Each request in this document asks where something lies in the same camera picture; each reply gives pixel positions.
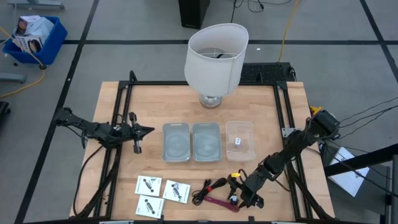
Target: gray stand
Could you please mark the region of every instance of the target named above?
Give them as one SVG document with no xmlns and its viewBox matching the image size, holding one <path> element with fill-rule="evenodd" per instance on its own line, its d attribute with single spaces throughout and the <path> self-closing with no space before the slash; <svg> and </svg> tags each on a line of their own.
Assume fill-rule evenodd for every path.
<svg viewBox="0 0 398 224">
<path fill-rule="evenodd" d="M 0 73 L 0 82 L 20 82 L 26 81 L 27 75 L 13 74 L 13 73 Z"/>
</svg>

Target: gray floor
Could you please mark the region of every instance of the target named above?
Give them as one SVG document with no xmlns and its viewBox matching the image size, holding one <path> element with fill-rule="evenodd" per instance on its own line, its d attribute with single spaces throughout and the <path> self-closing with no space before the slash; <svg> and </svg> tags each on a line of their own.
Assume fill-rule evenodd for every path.
<svg viewBox="0 0 398 224">
<path fill-rule="evenodd" d="M 68 30 L 67 39 L 78 40 L 93 0 L 63 2 L 64 11 L 18 9 L 17 15 L 58 16 Z M 383 37 L 398 40 L 395 22 L 398 3 L 395 0 L 366 2 Z M 231 1 L 212 0 L 203 27 L 229 22 L 232 6 Z M 265 4 L 264 12 L 252 13 L 244 3 L 235 11 L 234 22 L 244 25 L 252 40 L 280 40 L 292 6 L 293 1 L 281 6 Z M 257 9 L 253 2 L 251 7 Z M 14 23 L 12 17 L 13 8 L 6 5 L 6 0 L 0 0 L 0 26 L 9 32 Z M 195 32 L 180 26 L 177 0 L 100 0 L 87 40 L 178 40 L 189 39 Z M 301 0 L 287 39 L 377 40 L 357 0 Z M 2 223 L 12 223 L 16 217 L 76 48 L 74 44 L 63 45 L 42 83 L 5 99 L 12 113 L 0 129 Z M 392 56 L 398 58 L 398 46 L 388 48 Z M 275 62 L 279 50 L 279 45 L 251 44 L 245 61 Z M 101 82 L 126 79 L 132 69 L 139 80 L 184 80 L 186 51 L 185 44 L 85 45 L 65 106 L 92 119 Z M 323 106 L 340 119 L 398 95 L 397 80 L 379 45 L 286 45 L 283 61 L 290 62 L 297 79 L 304 82 L 309 103 Z M 11 57 L 1 57 L 0 72 L 26 73 L 28 83 L 40 77 L 37 66 L 15 67 L 13 62 Z M 0 83 L 0 95 L 19 87 L 16 83 Z M 398 118 L 394 115 L 394 110 L 387 112 L 340 143 L 366 151 L 396 143 Z M 56 129 L 26 222 L 68 216 L 83 153 L 80 140 L 73 133 Z M 332 190 L 333 187 L 331 195 L 338 218 L 378 222 L 376 214 L 345 202 Z"/>
</svg>

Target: white card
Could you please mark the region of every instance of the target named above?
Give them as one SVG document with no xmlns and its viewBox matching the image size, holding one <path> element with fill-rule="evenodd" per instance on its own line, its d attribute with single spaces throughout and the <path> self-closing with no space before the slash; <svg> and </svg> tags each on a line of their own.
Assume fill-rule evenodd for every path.
<svg viewBox="0 0 398 224">
<path fill-rule="evenodd" d="M 136 194 L 159 196 L 162 178 L 138 176 L 136 185 Z"/>
<path fill-rule="evenodd" d="M 181 184 L 171 180 L 167 180 L 164 189 L 163 198 L 176 202 L 187 203 L 189 198 L 189 189 L 191 185 Z"/>
<path fill-rule="evenodd" d="M 163 205 L 164 199 L 162 198 L 141 195 L 138 200 L 136 214 L 152 218 L 160 218 L 162 216 Z"/>
<path fill-rule="evenodd" d="M 336 159 L 344 162 L 345 160 L 351 159 L 353 157 L 354 155 L 348 152 L 347 149 L 341 147 L 339 148 L 338 153 L 336 153 L 335 159 L 332 159 L 332 161 L 330 162 L 330 165 L 336 164 L 338 162 Z M 362 176 L 366 177 L 366 174 L 368 174 L 369 172 L 369 168 L 365 167 L 356 171 L 359 172 Z M 332 180 L 335 184 L 339 185 L 342 189 L 347 191 L 353 197 L 355 197 L 363 182 L 363 178 L 358 176 L 353 171 L 333 175 L 329 177 L 329 179 Z"/>
</svg>

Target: plastic tray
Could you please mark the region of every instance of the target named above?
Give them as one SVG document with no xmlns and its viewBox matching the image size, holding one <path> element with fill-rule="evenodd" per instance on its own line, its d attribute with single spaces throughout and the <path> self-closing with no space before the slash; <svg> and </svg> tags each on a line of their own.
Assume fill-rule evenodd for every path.
<svg viewBox="0 0 398 224">
<path fill-rule="evenodd" d="M 235 144 L 236 138 L 240 138 L 239 145 Z M 228 121 L 226 123 L 226 158 L 229 161 L 250 161 L 256 158 L 252 122 Z"/>
<path fill-rule="evenodd" d="M 223 152 L 218 123 L 195 123 L 192 127 L 192 135 L 194 160 L 213 162 L 221 159 Z"/>
<path fill-rule="evenodd" d="M 163 156 L 166 162 L 184 162 L 191 157 L 189 124 L 166 123 L 163 125 Z"/>
</svg>

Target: wooden tabletop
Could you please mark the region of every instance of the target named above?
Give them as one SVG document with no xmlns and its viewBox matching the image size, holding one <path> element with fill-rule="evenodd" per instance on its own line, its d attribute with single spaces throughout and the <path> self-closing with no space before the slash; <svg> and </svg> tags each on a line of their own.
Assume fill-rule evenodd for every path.
<svg viewBox="0 0 398 224">
<path fill-rule="evenodd" d="M 94 121 L 111 121 L 117 86 L 117 82 L 102 84 Z M 295 124 L 298 128 L 304 128 L 305 118 L 310 116 L 310 112 L 303 83 L 288 83 L 288 88 Z M 282 92 L 280 95 L 282 107 L 284 107 Z M 234 94 L 224 97 L 220 107 L 215 110 L 202 107 L 199 103 L 199 94 L 189 86 L 134 86 L 130 111 L 137 114 L 139 124 L 155 127 L 155 131 L 148 134 L 141 142 L 142 154 L 133 153 L 132 141 L 123 144 L 112 219 L 153 220 L 153 218 L 136 215 L 139 195 L 136 195 L 134 191 L 138 175 L 162 177 L 160 195 L 163 195 L 166 180 L 190 184 L 192 192 L 200 190 L 205 179 L 212 179 L 215 182 L 220 177 L 227 177 L 228 174 L 237 172 L 240 168 L 250 174 L 259 161 L 282 149 L 274 91 L 271 86 L 238 86 Z M 285 122 L 287 122 L 285 110 L 284 114 Z M 223 143 L 222 160 L 195 162 L 192 157 L 188 162 L 182 163 L 168 163 L 162 160 L 164 123 L 187 122 L 192 130 L 194 123 L 208 121 L 216 121 L 220 124 Z M 230 162 L 226 159 L 225 125 L 227 121 L 251 121 L 254 124 L 256 152 L 254 160 Z M 99 144 L 96 141 L 89 140 L 84 160 L 98 147 Z M 102 150 L 95 155 L 83 172 L 76 201 L 78 211 L 83 209 L 98 189 L 104 152 L 105 150 Z M 309 191 L 325 211 L 334 216 L 320 156 L 312 151 L 303 151 L 302 159 Z M 284 175 L 280 175 L 278 180 L 289 187 Z M 226 199 L 228 193 L 229 186 L 226 185 L 210 192 L 209 196 Z M 192 197 L 188 199 L 187 204 L 166 200 L 163 210 L 164 219 L 245 221 L 248 220 L 248 216 L 254 216 L 256 221 L 294 220 L 290 192 L 285 191 L 275 182 L 266 181 L 258 194 L 264 199 L 264 208 L 242 208 L 239 213 L 233 213 L 224 207 L 208 202 L 195 206 L 191 203 Z M 105 193 L 103 204 L 106 203 L 107 197 L 108 194 Z M 299 200 L 302 204 L 301 194 L 299 194 Z M 101 214 L 104 214 L 105 206 L 101 208 Z M 303 206 L 300 209 L 304 217 Z"/>
</svg>

